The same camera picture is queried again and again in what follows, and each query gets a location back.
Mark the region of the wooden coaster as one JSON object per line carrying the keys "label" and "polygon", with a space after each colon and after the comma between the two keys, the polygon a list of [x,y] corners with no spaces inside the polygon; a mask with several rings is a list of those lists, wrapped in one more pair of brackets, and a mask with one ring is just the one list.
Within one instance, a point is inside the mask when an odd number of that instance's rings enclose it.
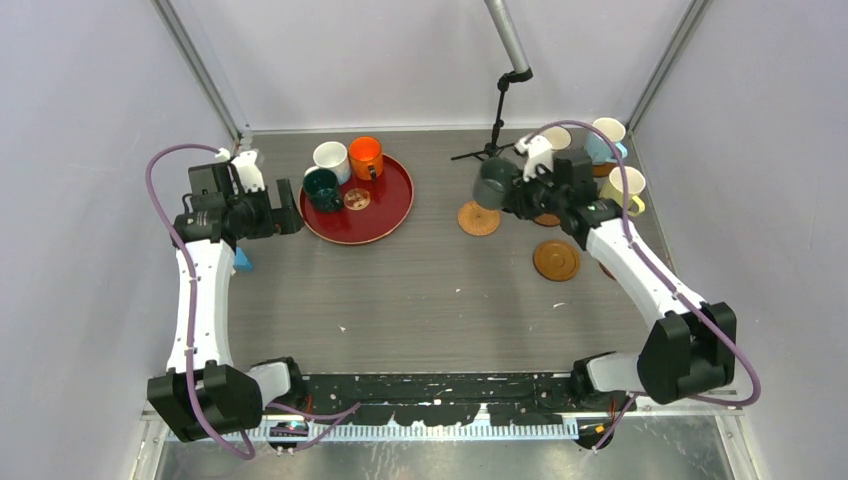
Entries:
{"label": "wooden coaster", "polygon": [[602,164],[593,164],[592,165],[592,174],[594,178],[604,178],[607,177],[615,168],[617,167],[616,163],[605,162]]}
{"label": "wooden coaster", "polygon": [[569,243],[558,240],[548,240],[537,245],[532,260],[539,275],[555,282],[573,279],[581,267],[579,251]]}
{"label": "wooden coaster", "polygon": [[560,219],[556,215],[552,214],[539,215],[533,219],[533,222],[547,228],[557,227],[560,225]]}
{"label": "wooden coaster", "polygon": [[598,265],[599,265],[600,269],[604,272],[604,274],[605,274],[607,277],[609,277],[609,278],[610,278],[610,279],[612,279],[612,280],[617,280],[617,279],[616,279],[616,277],[615,277],[615,276],[611,273],[611,271],[610,271],[610,270],[608,270],[608,269],[605,267],[605,265],[604,265],[604,264],[602,264],[602,263],[598,262]]}

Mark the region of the dark teal cup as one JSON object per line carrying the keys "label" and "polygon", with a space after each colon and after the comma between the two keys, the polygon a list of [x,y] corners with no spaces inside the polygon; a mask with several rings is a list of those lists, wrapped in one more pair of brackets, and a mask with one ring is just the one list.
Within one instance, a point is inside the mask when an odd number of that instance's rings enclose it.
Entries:
{"label": "dark teal cup", "polygon": [[305,172],[302,188],[313,208],[320,213],[337,212],[344,206],[338,178],[329,169],[309,168]]}

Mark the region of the yellow mug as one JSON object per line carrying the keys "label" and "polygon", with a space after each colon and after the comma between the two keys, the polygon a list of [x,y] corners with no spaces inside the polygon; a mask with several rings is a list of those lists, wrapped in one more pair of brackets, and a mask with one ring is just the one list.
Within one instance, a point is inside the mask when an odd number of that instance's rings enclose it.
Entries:
{"label": "yellow mug", "polygon": [[646,178],[631,166],[613,168],[603,181],[599,196],[615,201],[631,217],[643,214],[647,207],[641,194],[646,188]]}

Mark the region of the light blue mug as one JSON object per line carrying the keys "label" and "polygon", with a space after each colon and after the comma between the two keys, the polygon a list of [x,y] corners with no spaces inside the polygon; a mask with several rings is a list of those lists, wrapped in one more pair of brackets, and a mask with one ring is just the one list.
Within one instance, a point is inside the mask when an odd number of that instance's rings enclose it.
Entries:
{"label": "light blue mug", "polygon": [[587,135],[584,149],[594,165],[616,163],[609,144],[616,147],[622,160],[628,156],[628,149],[622,143],[627,131],[620,121],[612,117],[601,117],[594,120],[592,126],[601,132],[601,136],[591,131]]}

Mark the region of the white cup brown rim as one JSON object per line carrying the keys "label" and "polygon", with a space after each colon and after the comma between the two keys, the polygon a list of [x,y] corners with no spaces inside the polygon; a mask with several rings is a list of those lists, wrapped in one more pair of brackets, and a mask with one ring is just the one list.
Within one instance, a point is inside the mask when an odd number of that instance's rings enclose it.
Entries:
{"label": "white cup brown rim", "polygon": [[572,135],[563,126],[550,127],[542,132],[542,136],[548,141],[553,151],[566,150],[572,144]]}

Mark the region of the dark green cup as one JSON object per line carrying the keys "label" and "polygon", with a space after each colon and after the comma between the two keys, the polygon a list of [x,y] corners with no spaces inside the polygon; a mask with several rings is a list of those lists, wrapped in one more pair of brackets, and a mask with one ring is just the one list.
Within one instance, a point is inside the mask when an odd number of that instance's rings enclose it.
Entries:
{"label": "dark green cup", "polygon": [[501,210],[516,179],[522,177],[521,169],[512,161],[492,157],[485,160],[475,177],[472,199],[482,208]]}

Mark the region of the red round tray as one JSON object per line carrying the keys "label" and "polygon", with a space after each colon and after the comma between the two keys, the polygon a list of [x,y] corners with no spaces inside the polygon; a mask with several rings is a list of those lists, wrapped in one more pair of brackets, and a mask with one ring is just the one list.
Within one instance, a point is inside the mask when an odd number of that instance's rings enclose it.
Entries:
{"label": "red round tray", "polygon": [[383,173],[376,181],[352,177],[340,187],[343,207],[326,213],[316,210],[305,192],[299,193],[299,211],[316,236],[340,245],[363,245],[396,230],[409,215],[414,184],[395,158],[383,156]]}

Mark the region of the woven rattan coaster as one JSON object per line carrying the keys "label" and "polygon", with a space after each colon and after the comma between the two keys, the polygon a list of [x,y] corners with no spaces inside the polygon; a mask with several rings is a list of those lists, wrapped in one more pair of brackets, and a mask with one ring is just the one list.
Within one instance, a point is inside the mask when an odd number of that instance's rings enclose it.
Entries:
{"label": "woven rattan coaster", "polygon": [[465,203],[457,213],[460,228],[472,236],[488,236],[500,225],[500,212],[481,207],[474,201]]}

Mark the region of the orange cup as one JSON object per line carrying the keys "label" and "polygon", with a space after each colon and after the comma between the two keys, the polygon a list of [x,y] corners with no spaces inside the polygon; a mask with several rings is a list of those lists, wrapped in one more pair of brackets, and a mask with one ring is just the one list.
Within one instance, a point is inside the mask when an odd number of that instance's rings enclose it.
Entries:
{"label": "orange cup", "polygon": [[374,137],[362,136],[348,146],[349,161],[354,175],[361,180],[376,181],[383,172],[381,143]]}

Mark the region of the microphone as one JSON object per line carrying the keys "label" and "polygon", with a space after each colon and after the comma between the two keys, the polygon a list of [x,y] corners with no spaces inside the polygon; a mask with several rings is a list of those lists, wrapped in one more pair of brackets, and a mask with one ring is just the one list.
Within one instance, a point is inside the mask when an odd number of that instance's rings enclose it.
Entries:
{"label": "microphone", "polygon": [[485,0],[484,4],[487,7],[504,50],[509,58],[512,69],[504,73],[497,81],[499,97],[489,141],[481,150],[453,156],[450,158],[451,161],[468,158],[475,158],[477,160],[484,161],[488,158],[499,156],[507,148],[507,146],[501,146],[499,144],[501,130],[505,125],[503,120],[503,109],[506,94],[511,85],[527,82],[534,76],[506,2],[503,0]]}

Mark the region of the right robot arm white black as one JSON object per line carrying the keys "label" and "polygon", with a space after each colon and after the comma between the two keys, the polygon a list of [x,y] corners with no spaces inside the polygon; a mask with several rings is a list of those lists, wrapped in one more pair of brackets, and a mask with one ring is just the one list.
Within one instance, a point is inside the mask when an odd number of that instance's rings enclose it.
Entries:
{"label": "right robot arm white black", "polygon": [[662,264],[612,199],[599,197],[587,158],[528,154],[526,174],[511,180],[504,209],[522,219],[555,216],[561,229],[604,266],[649,328],[641,351],[602,353],[574,364],[571,397],[596,410],[612,391],[640,393],[659,404],[729,385],[736,358],[736,316],[710,304]]}

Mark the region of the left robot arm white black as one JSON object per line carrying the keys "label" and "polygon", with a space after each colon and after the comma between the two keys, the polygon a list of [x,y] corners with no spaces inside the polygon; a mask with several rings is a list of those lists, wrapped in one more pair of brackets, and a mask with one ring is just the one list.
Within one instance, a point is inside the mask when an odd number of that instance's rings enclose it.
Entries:
{"label": "left robot arm white black", "polygon": [[278,180],[281,205],[274,208],[254,167],[221,162],[192,167],[188,175],[191,191],[172,224],[178,236],[177,330],[165,374],[147,383],[148,401],[182,442],[251,430],[269,403],[293,414],[307,398],[292,358],[241,371],[228,336],[238,241],[293,234],[304,226],[289,180]]}

